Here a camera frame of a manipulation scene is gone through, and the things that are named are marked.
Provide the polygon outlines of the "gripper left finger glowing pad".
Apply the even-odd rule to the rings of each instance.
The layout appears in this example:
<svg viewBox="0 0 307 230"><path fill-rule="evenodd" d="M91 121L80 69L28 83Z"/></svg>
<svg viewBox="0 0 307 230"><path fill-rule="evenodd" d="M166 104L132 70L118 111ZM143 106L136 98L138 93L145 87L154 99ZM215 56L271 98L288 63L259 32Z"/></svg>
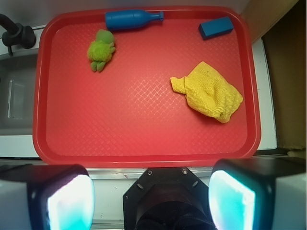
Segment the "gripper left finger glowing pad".
<svg viewBox="0 0 307 230"><path fill-rule="evenodd" d="M88 230L94 183L81 165L2 165L2 230Z"/></svg>

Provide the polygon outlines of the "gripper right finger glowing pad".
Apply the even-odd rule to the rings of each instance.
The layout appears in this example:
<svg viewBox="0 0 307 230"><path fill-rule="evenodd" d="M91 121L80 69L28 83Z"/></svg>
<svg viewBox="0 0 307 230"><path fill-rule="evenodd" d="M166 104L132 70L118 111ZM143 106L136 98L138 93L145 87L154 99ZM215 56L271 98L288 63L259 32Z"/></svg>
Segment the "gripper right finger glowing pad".
<svg viewBox="0 0 307 230"><path fill-rule="evenodd" d="M307 162L221 159L213 167L208 198L219 230L305 230Z"/></svg>

